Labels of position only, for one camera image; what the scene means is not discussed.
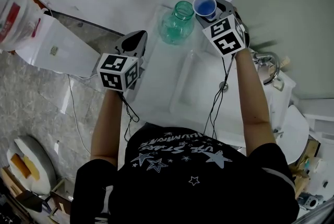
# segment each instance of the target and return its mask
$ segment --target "tiled floor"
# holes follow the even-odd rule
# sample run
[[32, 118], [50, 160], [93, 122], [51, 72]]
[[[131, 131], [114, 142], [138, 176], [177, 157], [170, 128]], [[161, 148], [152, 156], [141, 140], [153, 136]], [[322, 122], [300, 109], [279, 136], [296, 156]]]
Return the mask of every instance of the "tiled floor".
[[[77, 36], [100, 53], [113, 53], [118, 35], [80, 21], [58, 16]], [[35, 137], [48, 153], [57, 176], [75, 177], [89, 160], [80, 142], [73, 114], [69, 86], [83, 142], [90, 149], [91, 136], [104, 98], [105, 89], [97, 76], [82, 80], [25, 63], [18, 55], [0, 54], [0, 162], [8, 164], [6, 152], [18, 135]], [[122, 113], [119, 167], [124, 163], [123, 139], [129, 117]], [[131, 125], [132, 134], [142, 126]], [[58, 154], [54, 144], [59, 144]]]

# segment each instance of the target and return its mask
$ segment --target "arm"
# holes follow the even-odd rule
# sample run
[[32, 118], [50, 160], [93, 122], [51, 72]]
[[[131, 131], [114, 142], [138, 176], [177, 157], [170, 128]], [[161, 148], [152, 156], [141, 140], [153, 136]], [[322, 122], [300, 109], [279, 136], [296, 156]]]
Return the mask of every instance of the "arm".
[[271, 131], [266, 96], [250, 55], [248, 49], [236, 55], [247, 156], [263, 144], [276, 143]]
[[90, 160], [103, 159], [117, 167], [121, 115], [121, 99], [116, 91], [107, 90], [93, 133]]

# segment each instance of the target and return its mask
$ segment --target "blue liquid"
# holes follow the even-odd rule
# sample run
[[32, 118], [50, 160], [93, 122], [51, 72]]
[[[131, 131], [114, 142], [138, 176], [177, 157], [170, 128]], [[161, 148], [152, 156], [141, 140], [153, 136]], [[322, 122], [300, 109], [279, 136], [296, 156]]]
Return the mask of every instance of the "blue liquid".
[[206, 1], [198, 6], [197, 12], [202, 15], [209, 15], [214, 12], [214, 8], [215, 5], [212, 1]]

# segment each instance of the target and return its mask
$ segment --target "glass jar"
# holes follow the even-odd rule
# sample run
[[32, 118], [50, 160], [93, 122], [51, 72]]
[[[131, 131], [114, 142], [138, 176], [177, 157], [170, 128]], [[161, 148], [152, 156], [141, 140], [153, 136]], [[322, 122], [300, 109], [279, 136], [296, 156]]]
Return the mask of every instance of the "glass jar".
[[173, 12], [167, 12], [159, 23], [158, 29], [162, 40], [167, 44], [182, 44], [194, 29], [193, 15], [191, 3], [178, 2]]

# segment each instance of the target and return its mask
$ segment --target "person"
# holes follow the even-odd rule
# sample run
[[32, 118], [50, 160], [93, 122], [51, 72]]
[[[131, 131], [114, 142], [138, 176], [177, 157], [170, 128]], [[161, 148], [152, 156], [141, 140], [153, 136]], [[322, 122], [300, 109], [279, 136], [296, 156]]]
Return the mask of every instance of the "person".
[[145, 125], [117, 170], [122, 101], [105, 94], [91, 158], [77, 172], [71, 223], [291, 223], [295, 186], [271, 131], [248, 49], [236, 55], [246, 155], [197, 131]]

